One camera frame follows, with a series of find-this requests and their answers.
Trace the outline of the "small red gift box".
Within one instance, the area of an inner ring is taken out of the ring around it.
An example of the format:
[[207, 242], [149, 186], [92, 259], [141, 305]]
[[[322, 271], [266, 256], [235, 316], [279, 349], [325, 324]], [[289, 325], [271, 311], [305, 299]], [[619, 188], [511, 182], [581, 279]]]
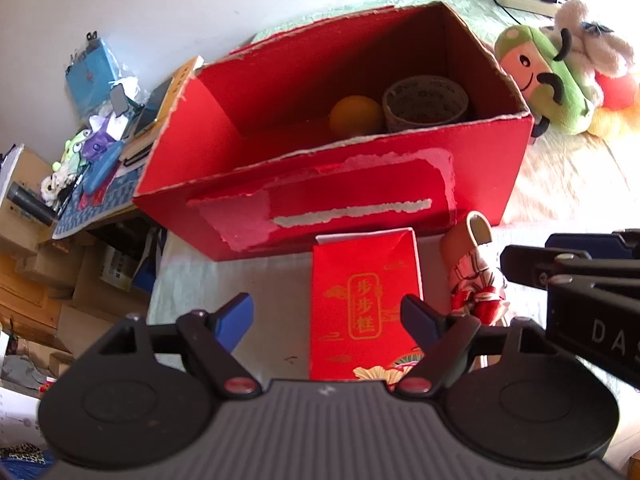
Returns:
[[319, 235], [312, 248], [309, 378], [396, 385], [423, 353], [400, 322], [423, 296], [413, 229]]

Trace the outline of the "white red toy boot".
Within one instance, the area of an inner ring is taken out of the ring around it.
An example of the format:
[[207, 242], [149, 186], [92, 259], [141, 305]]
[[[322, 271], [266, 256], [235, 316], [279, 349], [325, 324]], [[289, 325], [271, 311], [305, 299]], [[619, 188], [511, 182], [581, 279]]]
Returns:
[[479, 211], [470, 211], [439, 242], [450, 290], [450, 310], [496, 326], [506, 315], [508, 282], [498, 266], [491, 226]]

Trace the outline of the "cluttered bedside table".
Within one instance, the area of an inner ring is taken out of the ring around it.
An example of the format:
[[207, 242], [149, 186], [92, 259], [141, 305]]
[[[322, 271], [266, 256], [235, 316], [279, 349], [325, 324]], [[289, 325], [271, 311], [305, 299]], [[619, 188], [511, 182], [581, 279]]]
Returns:
[[155, 141], [184, 97], [186, 85], [204, 67], [197, 55], [182, 64], [134, 107], [124, 88], [112, 88], [111, 102], [90, 118], [91, 126], [67, 140], [63, 155], [40, 184], [55, 212], [54, 240], [131, 209], [132, 196]]

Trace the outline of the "orange wooden gourd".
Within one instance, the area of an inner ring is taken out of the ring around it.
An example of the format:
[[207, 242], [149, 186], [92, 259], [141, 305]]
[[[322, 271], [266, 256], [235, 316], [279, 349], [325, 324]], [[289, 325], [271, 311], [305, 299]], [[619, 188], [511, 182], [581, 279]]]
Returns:
[[340, 139], [373, 136], [385, 130], [382, 106], [366, 96], [346, 96], [329, 114], [330, 130]]

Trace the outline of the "woven basket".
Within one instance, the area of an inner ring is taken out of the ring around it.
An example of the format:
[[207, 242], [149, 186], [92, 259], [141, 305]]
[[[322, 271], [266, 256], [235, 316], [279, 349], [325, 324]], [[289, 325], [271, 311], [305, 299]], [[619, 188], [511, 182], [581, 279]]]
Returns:
[[441, 76], [414, 76], [392, 84], [382, 99], [391, 132], [424, 129], [460, 122], [469, 96], [454, 81]]

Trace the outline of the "pink plush toy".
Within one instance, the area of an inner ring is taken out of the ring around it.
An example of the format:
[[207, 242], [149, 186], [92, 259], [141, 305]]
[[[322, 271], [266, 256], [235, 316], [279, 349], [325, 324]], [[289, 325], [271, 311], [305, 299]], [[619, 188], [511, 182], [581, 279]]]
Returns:
[[570, 0], [556, 11], [551, 26], [540, 31], [555, 47], [561, 47], [561, 32], [572, 34], [572, 46], [564, 62], [582, 93], [595, 106], [604, 104], [604, 92], [597, 75], [610, 78], [623, 77], [634, 66], [634, 47], [615, 35], [608, 26], [590, 18], [585, 3]]

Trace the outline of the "white power strip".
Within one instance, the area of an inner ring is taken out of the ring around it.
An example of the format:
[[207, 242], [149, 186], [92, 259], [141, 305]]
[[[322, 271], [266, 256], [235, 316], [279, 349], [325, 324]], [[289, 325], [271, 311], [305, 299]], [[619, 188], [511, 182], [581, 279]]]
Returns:
[[497, 0], [500, 6], [508, 9], [539, 14], [553, 18], [561, 7], [559, 2], [545, 2], [542, 0]]

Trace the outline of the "green caterpillar plush toy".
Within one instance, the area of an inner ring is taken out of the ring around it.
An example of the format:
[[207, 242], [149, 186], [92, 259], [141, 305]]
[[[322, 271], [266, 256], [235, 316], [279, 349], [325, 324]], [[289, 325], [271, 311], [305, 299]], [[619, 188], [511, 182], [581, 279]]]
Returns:
[[555, 46], [541, 30], [527, 25], [511, 26], [496, 40], [496, 59], [534, 116], [534, 139], [550, 128], [574, 136], [591, 125], [593, 102], [565, 63], [572, 43], [567, 28], [560, 31], [560, 44]]

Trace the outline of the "large red cardboard box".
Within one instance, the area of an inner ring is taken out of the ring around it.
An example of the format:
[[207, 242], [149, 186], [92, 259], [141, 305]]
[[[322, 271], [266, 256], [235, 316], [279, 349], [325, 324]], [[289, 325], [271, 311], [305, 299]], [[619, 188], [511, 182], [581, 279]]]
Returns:
[[[343, 140], [329, 114], [412, 76], [460, 84], [455, 124]], [[186, 85], [134, 204], [215, 261], [303, 252], [320, 234], [498, 223], [533, 117], [449, 6], [327, 18], [237, 50]]]

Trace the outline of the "cardboard boxes stack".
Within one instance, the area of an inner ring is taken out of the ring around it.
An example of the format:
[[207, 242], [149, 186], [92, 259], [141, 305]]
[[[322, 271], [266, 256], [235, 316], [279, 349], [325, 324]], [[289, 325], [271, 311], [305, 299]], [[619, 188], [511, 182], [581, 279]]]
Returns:
[[112, 248], [86, 231], [64, 240], [6, 198], [20, 186], [33, 196], [49, 165], [23, 145], [1, 165], [1, 328], [41, 344], [37, 362], [55, 351], [77, 358], [117, 321], [149, 312], [151, 294], [107, 281]]

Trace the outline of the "blue plastic bag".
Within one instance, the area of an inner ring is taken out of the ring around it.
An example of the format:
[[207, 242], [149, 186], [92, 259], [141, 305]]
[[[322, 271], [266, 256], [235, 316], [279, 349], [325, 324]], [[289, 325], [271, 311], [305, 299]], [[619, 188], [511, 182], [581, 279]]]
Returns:
[[122, 85], [125, 96], [139, 99], [141, 87], [138, 77], [116, 58], [111, 48], [96, 30], [86, 35], [86, 46], [70, 57], [65, 70], [68, 93], [81, 119], [88, 119]]

